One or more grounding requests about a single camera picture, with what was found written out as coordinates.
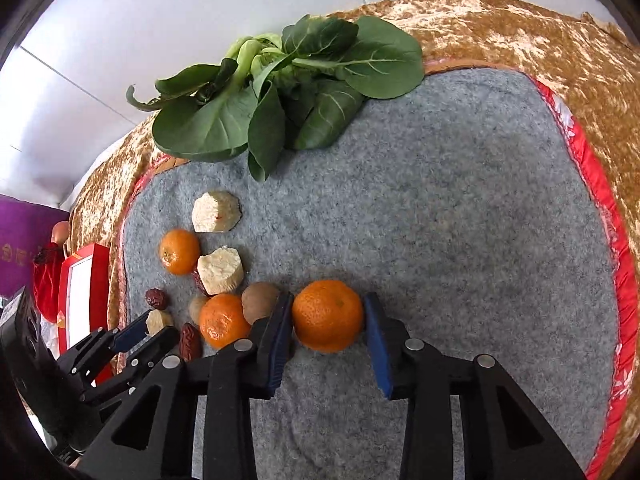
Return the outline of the wrinkled red jujube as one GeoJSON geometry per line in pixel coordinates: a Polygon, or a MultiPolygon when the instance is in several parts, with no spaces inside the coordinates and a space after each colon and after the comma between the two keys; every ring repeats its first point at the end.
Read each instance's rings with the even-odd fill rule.
{"type": "Polygon", "coordinates": [[[183,324],[180,334],[179,352],[183,361],[192,362],[203,356],[200,330],[193,324],[183,324]]]}

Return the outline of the brown longan fruit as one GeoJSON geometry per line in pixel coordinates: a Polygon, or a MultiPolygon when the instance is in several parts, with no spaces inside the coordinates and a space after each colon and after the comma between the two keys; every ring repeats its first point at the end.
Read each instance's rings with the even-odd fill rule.
{"type": "Polygon", "coordinates": [[[208,303],[209,298],[204,295],[195,295],[189,302],[189,315],[191,321],[196,325],[200,325],[200,314],[203,307],[208,303]]]}
{"type": "Polygon", "coordinates": [[[267,282],[250,284],[243,290],[241,302],[246,322],[253,325],[261,318],[269,318],[280,296],[280,289],[267,282]]]}

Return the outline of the small white sugarcane piece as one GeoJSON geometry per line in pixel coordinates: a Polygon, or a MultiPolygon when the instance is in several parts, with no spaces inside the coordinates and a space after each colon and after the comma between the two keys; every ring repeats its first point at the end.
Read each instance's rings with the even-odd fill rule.
{"type": "Polygon", "coordinates": [[[146,332],[155,336],[167,326],[173,326],[174,320],[170,313],[164,310],[152,309],[146,317],[146,332]]]}

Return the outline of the large orange mandarin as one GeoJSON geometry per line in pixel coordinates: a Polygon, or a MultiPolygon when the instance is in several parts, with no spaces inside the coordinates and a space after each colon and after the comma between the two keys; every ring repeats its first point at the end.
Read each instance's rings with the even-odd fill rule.
{"type": "Polygon", "coordinates": [[[294,298],[292,315],[299,342],[322,353],[336,353],[351,346],[364,324],[360,297],[337,280],[307,285],[294,298]]]}

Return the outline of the small orange mandarin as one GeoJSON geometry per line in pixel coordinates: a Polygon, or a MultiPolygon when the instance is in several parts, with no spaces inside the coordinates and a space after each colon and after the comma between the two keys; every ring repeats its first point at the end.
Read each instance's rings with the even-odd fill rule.
{"type": "Polygon", "coordinates": [[[158,246],[158,256],[170,274],[186,275],[196,268],[201,255],[198,237],[185,229],[168,231],[158,246]]]}

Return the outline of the red white gift box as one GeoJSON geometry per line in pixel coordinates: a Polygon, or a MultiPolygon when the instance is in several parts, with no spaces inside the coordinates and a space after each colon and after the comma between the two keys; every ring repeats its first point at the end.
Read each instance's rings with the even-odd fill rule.
{"type": "Polygon", "coordinates": [[[89,244],[62,263],[56,319],[60,354],[99,328],[107,331],[109,261],[107,247],[89,244]]]}

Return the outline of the red cloth bag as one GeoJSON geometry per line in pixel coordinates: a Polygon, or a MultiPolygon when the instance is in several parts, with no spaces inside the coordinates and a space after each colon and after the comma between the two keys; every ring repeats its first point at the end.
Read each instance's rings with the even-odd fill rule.
{"type": "Polygon", "coordinates": [[[58,291],[65,257],[59,244],[50,242],[32,260],[32,294],[35,306],[50,323],[58,322],[58,291]]]}

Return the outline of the peach coloured fruit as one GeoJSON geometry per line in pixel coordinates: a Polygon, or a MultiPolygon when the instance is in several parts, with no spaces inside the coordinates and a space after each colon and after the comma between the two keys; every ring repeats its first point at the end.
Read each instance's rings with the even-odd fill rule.
{"type": "Polygon", "coordinates": [[[51,231],[51,242],[63,246],[70,236],[70,222],[60,221],[55,223],[51,231]]]}

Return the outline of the purple bag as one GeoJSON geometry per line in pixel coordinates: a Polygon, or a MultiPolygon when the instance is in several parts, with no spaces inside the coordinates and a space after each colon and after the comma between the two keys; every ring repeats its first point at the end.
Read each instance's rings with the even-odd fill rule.
{"type": "Polygon", "coordinates": [[[68,212],[16,200],[0,200],[1,296],[11,298],[23,286],[32,286],[32,260],[51,239],[53,227],[68,219],[68,212]]]}

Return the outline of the green bok choy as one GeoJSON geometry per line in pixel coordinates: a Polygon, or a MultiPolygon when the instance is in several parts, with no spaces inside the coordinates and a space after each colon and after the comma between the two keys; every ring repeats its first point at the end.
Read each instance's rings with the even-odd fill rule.
{"type": "Polygon", "coordinates": [[[246,155],[264,182],[285,150],[328,148],[367,100],[391,100],[424,77],[418,40],[382,18],[305,15],[278,34],[236,40],[217,64],[155,81],[156,96],[129,105],[153,112],[163,153],[191,162],[246,155]]]}

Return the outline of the golden velvet tablecloth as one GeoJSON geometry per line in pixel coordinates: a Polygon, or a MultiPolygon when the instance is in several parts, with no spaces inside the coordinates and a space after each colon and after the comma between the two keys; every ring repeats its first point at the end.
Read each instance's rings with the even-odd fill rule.
{"type": "MultiPolygon", "coordinates": [[[[522,0],[382,0],[341,12],[376,15],[419,40],[425,68],[504,65],[524,70],[558,94],[584,128],[624,222],[631,257],[639,255],[639,49],[622,30],[590,14],[579,18],[522,0]]],[[[139,122],[90,171],[72,210],[67,247],[98,243],[110,250],[106,319],[122,310],[119,234],[125,211],[149,172],[172,169],[139,122]]]]}

